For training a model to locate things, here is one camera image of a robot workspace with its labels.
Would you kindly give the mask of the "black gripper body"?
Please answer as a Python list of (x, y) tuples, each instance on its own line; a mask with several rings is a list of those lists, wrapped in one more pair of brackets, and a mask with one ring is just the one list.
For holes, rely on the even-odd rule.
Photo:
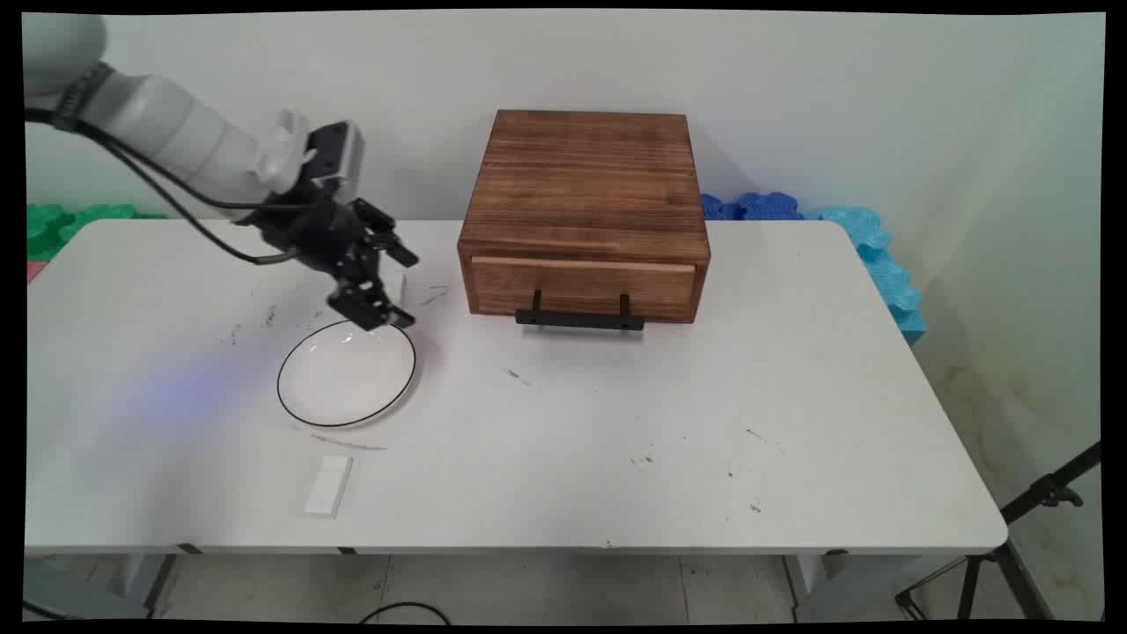
[(299, 262), (318, 273), (339, 276), (347, 255), (369, 234), (356, 212), (323, 188), (274, 195), (267, 202), (289, 209), (255, 211), (254, 229), (267, 244), (282, 252), (294, 250)]

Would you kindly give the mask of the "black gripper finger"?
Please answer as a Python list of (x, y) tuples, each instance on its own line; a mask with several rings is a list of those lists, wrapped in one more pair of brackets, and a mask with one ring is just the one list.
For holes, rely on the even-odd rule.
[(363, 330), (382, 325), (411, 328), (416, 318), (390, 298), (379, 273), (379, 250), (350, 250), (341, 264), (335, 266), (335, 291), (327, 296), (327, 304)]
[(389, 216), (387, 212), (370, 204), (364, 198), (350, 200), (350, 211), (361, 221), (363, 227), (361, 241), (363, 244), (366, 244), (371, 249), (387, 252), (392, 260), (402, 265), (403, 268), (414, 268), (415, 265), (420, 262), (418, 255), (415, 255), (400, 240), (397, 233), (397, 221)]

